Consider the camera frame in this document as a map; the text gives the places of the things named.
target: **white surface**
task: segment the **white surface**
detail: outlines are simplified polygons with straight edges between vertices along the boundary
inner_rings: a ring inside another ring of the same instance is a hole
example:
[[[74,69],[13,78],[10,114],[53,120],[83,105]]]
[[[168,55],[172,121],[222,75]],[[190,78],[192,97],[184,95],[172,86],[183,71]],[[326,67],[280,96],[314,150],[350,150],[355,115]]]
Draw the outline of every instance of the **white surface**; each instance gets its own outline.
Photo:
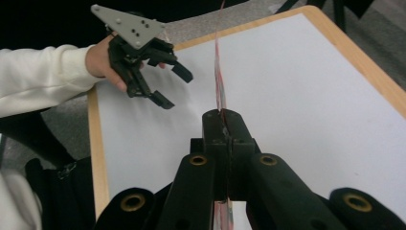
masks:
[[[219,40],[228,108],[263,152],[283,158],[315,193],[360,189],[406,219],[406,122],[301,14]],[[214,109],[214,43],[177,52],[194,74],[143,69],[165,110],[98,84],[110,194],[169,184],[201,116]],[[242,205],[236,228],[248,229]]]

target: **gray carpet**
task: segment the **gray carpet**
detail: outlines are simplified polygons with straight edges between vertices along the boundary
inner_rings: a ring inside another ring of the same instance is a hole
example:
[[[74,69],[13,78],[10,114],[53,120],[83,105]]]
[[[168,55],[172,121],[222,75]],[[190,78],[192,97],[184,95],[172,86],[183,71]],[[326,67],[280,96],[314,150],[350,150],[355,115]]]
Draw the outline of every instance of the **gray carpet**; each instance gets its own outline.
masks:
[[[220,29],[268,16],[271,14],[268,8],[282,2],[284,1],[250,0],[226,9]],[[327,1],[323,11],[332,18],[330,2]],[[216,16],[217,12],[213,12],[170,23],[167,28],[170,41],[176,44],[213,33]],[[349,37],[406,90],[406,31],[400,29],[401,27],[396,26],[393,20],[389,20],[375,8],[369,8],[360,20],[351,11],[346,11],[346,18]],[[43,117],[56,138],[75,158],[81,159],[90,155],[85,95],[44,112]],[[23,172],[24,165],[30,159],[37,157],[30,149],[12,139],[3,137],[0,147],[1,168]],[[42,164],[45,168],[52,168],[52,165],[44,160]]]

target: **brass ring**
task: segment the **brass ring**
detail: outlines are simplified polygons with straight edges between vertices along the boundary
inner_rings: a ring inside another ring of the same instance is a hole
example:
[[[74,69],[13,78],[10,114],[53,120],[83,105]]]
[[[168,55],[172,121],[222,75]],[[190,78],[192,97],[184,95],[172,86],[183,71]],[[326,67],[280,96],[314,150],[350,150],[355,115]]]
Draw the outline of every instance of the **brass ring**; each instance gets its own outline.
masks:
[[[274,166],[276,164],[278,164],[277,159],[275,159],[272,156],[269,155],[263,155],[260,159],[259,159],[260,163],[267,165],[267,166]]]
[[[131,199],[137,199],[138,202],[136,203],[129,203],[128,201]],[[123,211],[126,212],[134,212],[142,208],[146,204],[146,198],[142,194],[132,194],[132,195],[127,195],[126,197],[123,198],[121,202],[121,207]]]
[[[349,207],[359,212],[368,213],[372,210],[372,205],[360,195],[346,194],[343,199]]]
[[[207,158],[202,155],[196,155],[196,156],[191,157],[189,162],[191,162],[191,164],[193,164],[195,166],[201,166],[201,165],[205,165],[207,163]]]

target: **wooden table edge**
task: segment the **wooden table edge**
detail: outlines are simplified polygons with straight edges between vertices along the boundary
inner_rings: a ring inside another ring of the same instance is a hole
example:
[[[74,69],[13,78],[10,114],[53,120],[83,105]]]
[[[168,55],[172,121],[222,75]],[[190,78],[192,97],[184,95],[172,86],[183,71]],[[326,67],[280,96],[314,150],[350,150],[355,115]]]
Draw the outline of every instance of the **wooden table edge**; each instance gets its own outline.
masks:
[[[337,48],[337,50],[373,85],[373,87],[402,115],[406,118],[406,93],[400,88],[379,66],[371,60],[345,33],[343,33],[331,20],[318,8],[304,6],[291,11],[268,16],[253,22],[236,26],[219,32],[220,36],[231,35],[249,30],[257,26],[270,23],[279,19],[303,13],[306,18]],[[175,46],[175,50],[189,48],[203,42],[215,39],[215,34],[208,34]],[[94,87],[88,93],[88,114],[90,147],[92,156],[93,186],[95,193],[96,217],[110,201],[105,166],[104,151],[102,146],[102,128],[99,114],[97,90]]]

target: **human hand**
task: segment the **human hand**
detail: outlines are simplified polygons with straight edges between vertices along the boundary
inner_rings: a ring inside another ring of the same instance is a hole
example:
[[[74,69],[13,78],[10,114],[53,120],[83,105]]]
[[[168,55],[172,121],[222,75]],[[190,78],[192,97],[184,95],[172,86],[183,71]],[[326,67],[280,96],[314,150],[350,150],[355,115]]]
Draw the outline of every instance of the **human hand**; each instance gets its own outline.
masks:
[[[108,57],[108,44],[114,35],[109,35],[95,46],[92,46],[86,54],[85,65],[87,71],[94,77],[107,78],[121,91],[126,92],[126,85],[120,75],[110,67]],[[165,68],[165,63],[159,63],[159,67]]]

